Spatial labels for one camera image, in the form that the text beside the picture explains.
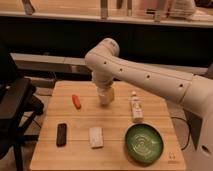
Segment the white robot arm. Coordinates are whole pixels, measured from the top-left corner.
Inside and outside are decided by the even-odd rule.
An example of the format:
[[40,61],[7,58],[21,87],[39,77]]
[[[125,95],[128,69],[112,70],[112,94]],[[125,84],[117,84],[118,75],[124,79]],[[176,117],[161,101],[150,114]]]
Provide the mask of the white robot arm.
[[119,79],[180,104],[203,119],[192,171],[213,171],[213,79],[121,59],[119,45],[105,38],[85,55],[102,105],[114,100],[113,79]]

